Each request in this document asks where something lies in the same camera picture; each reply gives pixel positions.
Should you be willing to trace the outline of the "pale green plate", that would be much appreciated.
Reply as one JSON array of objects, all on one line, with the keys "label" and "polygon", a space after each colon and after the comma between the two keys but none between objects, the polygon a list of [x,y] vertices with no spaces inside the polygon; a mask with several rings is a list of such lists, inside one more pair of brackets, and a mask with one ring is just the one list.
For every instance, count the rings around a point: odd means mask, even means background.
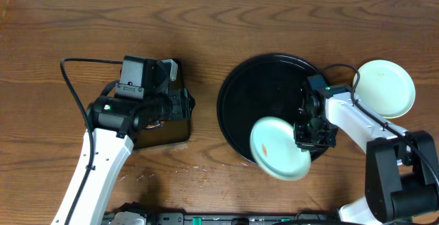
[{"label": "pale green plate", "polygon": [[388,60],[372,60],[354,76],[355,93],[375,112],[409,111],[416,99],[416,88],[409,73]]}]

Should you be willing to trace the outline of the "pale blue plate front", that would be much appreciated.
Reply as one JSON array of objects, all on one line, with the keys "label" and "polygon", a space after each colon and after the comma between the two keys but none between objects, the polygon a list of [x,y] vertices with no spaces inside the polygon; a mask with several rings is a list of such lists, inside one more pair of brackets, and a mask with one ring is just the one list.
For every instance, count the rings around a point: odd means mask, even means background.
[{"label": "pale blue plate front", "polygon": [[264,117],[253,125],[250,151],[265,173],[280,180],[300,180],[311,168],[311,154],[296,145],[293,126],[277,117]]}]

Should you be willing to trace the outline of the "yellow plate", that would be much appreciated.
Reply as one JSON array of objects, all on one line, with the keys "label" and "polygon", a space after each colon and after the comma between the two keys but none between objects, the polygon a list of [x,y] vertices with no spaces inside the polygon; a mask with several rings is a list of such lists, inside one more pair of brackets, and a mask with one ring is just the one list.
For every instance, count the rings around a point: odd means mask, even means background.
[{"label": "yellow plate", "polygon": [[390,110],[385,112],[379,112],[379,114],[386,119],[395,119],[402,117],[407,113],[407,110]]}]

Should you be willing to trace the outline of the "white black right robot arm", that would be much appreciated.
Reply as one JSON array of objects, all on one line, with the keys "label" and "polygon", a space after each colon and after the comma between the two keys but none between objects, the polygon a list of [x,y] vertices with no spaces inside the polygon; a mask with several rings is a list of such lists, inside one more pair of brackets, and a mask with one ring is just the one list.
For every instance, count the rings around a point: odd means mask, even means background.
[{"label": "white black right robot arm", "polygon": [[408,132],[363,105],[347,86],[302,88],[296,145],[335,145],[343,130],[366,153],[365,196],[339,209],[349,224],[396,224],[438,210],[438,157],[432,136]]}]

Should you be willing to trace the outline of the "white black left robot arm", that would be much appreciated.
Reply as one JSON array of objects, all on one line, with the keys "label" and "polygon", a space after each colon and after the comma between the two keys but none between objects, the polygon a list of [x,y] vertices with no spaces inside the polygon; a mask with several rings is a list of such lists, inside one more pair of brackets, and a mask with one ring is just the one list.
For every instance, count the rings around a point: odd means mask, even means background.
[{"label": "white black left robot arm", "polygon": [[188,121],[194,107],[185,88],[143,99],[100,95],[88,107],[81,155],[53,223],[99,224],[138,134]]}]

